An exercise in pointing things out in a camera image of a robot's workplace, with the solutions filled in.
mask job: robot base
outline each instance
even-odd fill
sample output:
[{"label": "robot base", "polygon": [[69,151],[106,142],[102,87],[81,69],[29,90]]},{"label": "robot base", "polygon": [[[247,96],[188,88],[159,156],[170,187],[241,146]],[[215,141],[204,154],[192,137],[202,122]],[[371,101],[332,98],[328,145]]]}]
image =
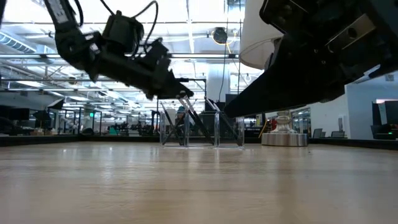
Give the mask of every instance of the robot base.
[{"label": "robot base", "polygon": [[263,146],[292,146],[304,147],[308,145],[306,134],[294,133],[264,133],[261,144]]}]

